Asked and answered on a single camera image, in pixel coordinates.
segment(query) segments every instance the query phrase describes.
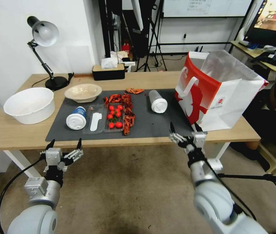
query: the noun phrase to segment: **desk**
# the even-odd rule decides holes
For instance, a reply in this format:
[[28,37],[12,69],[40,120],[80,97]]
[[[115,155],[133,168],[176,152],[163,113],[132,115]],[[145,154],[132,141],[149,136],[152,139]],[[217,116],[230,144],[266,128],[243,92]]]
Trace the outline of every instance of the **desk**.
[[[60,109],[64,100],[64,92],[75,85],[92,83],[102,87],[103,90],[120,90],[127,88],[143,89],[165,89],[175,88],[178,79],[178,71],[167,72],[133,72],[126,73],[124,80],[94,81],[92,75],[87,77],[73,77],[68,87],[54,92],[55,111],[43,122],[25,125],[17,122],[11,116],[6,115],[0,110],[0,150],[3,150],[14,163],[24,169],[29,166],[29,161],[20,152],[26,149],[45,149],[47,142],[45,138],[49,129]],[[19,89],[19,91],[30,88],[31,85],[43,78],[46,74],[32,75]],[[35,87],[44,86],[45,82],[38,83]],[[216,147],[215,157],[220,158],[230,142],[233,141],[259,141],[259,135],[241,117],[232,129],[218,130],[209,132],[206,138],[207,142],[219,143]],[[54,147],[74,148],[77,141],[57,141]],[[168,137],[150,137],[150,138],[127,138],[127,139],[106,139],[106,140],[83,140],[83,147],[109,147],[109,146],[133,146],[133,145],[154,145],[154,144],[172,144]],[[27,170],[29,177],[40,176],[32,167]]]
[[[265,52],[263,49],[254,49],[254,50],[249,50],[247,47],[239,44],[238,41],[231,41],[231,44],[237,48],[239,51],[242,51],[243,53],[245,53],[248,57],[250,57],[251,59],[261,55],[263,52]],[[265,62],[258,62],[260,65],[262,65],[264,68],[267,68],[273,72],[276,73],[276,66],[271,65],[269,63],[265,63]]]

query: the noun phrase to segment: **white plastic basin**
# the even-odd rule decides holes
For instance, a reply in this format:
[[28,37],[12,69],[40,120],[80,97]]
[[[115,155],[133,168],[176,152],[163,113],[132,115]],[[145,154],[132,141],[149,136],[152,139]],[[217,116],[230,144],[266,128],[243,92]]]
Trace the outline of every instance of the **white plastic basin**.
[[4,112],[23,124],[36,124],[54,112],[53,92],[37,87],[22,90],[11,96],[4,104]]

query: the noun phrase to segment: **paper shopping bag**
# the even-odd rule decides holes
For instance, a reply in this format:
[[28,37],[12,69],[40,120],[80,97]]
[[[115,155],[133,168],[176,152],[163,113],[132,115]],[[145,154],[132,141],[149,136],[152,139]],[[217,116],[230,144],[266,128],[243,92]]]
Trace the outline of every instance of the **paper shopping bag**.
[[257,92],[268,84],[224,50],[211,52],[201,69],[189,55],[175,98],[190,124],[204,131],[232,128]]

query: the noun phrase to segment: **whiteboard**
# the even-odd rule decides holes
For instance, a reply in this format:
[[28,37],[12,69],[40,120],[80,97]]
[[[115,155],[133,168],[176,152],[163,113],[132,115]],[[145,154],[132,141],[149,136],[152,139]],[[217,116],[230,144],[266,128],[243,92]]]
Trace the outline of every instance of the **whiteboard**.
[[164,17],[245,16],[252,0],[164,0]]

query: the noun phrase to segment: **lamp shade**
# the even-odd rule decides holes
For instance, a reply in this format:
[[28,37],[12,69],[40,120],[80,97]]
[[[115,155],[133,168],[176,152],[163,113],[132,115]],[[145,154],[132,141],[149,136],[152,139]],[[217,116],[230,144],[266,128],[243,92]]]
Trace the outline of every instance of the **lamp shade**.
[[40,46],[52,46],[59,37],[58,28],[48,22],[40,21],[35,16],[27,18],[28,25],[32,28],[32,34],[35,42]]

